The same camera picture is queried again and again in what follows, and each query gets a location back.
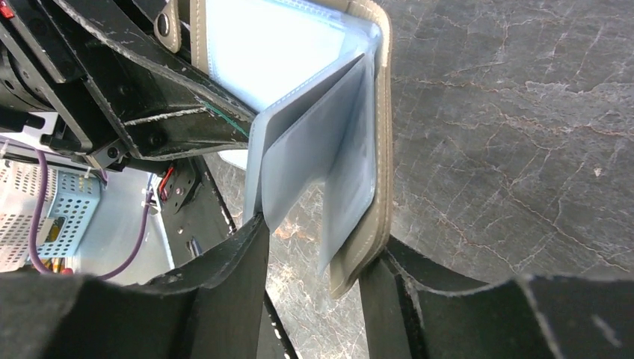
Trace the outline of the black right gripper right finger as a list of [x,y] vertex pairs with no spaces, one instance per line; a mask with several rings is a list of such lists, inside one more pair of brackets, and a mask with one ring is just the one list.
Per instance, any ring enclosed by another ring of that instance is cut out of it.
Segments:
[[397,239],[360,276],[371,358],[631,358],[633,282],[522,274],[484,283]]

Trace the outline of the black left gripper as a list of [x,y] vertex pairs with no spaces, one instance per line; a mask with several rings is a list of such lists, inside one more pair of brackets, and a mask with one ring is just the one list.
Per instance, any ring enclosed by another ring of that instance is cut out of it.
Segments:
[[3,1],[1,133],[141,170],[247,146],[255,111],[209,78],[201,1]]

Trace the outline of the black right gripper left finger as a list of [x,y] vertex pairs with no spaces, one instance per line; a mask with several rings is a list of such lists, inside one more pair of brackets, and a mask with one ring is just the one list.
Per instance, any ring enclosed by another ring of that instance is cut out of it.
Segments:
[[144,285],[87,275],[1,276],[3,358],[254,358],[269,230],[231,237]]

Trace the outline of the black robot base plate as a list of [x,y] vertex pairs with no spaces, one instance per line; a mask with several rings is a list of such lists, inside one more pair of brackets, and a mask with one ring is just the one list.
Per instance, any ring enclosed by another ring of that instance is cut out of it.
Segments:
[[194,297],[174,358],[296,358],[265,290],[269,230],[240,230],[200,156],[179,159],[159,191],[174,268],[163,282]]

